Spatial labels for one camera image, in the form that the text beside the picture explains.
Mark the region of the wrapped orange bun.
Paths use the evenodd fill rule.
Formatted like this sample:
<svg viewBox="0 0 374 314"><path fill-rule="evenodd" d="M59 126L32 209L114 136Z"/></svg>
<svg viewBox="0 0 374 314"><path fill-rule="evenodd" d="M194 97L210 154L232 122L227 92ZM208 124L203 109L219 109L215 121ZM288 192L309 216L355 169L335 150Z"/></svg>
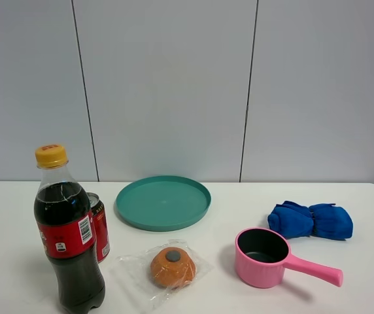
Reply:
<svg viewBox="0 0 374 314"><path fill-rule="evenodd" d="M206 276L212 266L186 241L119 256L109 268L109 296L120 313L152 313L180 290Z"/></svg>

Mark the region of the red herbal tea can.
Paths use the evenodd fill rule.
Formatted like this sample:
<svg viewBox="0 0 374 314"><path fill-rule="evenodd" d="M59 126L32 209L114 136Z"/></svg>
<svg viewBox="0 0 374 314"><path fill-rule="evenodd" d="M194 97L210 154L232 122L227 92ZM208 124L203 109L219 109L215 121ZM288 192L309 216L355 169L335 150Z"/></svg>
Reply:
<svg viewBox="0 0 374 314"><path fill-rule="evenodd" d="M99 196L93 192L87 193L93 215L93 225L96 232L96 254L97 261L103 261L110 252L109 235L105 206Z"/></svg>

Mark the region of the cola bottle yellow cap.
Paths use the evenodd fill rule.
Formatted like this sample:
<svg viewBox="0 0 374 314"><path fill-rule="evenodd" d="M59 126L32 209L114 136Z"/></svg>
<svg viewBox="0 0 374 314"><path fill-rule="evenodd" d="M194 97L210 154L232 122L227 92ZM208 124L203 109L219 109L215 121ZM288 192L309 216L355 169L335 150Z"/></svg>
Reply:
<svg viewBox="0 0 374 314"><path fill-rule="evenodd" d="M89 313L105 298L105 280L96 256L90 201L67 169L65 147L50 144L35 151L42 179L34 216L47 259L58 281L59 302L68 313Z"/></svg>

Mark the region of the teal round plate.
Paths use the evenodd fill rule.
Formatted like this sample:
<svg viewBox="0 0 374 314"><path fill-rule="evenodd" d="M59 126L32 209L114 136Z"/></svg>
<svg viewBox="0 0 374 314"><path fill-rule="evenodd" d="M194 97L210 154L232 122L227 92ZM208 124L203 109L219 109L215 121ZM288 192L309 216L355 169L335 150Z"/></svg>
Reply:
<svg viewBox="0 0 374 314"><path fill-rule="evenodd" d="M115 212L140 230L170 232L200 221L211 206L211 193L201 183L179 176L147 177L125 186Z"/></svg>

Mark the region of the blue folded cloth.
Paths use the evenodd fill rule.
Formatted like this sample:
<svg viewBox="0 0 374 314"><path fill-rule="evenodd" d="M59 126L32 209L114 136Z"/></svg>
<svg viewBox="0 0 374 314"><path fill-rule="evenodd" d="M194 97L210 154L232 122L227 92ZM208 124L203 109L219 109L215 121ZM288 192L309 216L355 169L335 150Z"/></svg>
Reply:
<svg viewBox="0 0 374 314"><path fill-rule="evenodd" d="M286 239L315 236L344 241L353 234L350 215L334 203L319 203L307 207L284 201L274 207L267 222L270 230Z"/></svg>

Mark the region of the pink saucepan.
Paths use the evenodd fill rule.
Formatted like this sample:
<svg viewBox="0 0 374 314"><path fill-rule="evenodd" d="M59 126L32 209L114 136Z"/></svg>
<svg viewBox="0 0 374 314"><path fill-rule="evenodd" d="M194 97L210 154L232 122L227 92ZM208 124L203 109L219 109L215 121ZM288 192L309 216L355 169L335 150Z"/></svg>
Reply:
<svg viewBox="0 0 374 314"><path fill-rule="evenodd" d="M340 269L296 257L287 240L267 228L249 228L235 238L235 271L246 284L272 288L282 283L286 269L305 273L337 287L343 284Z"/></svg>

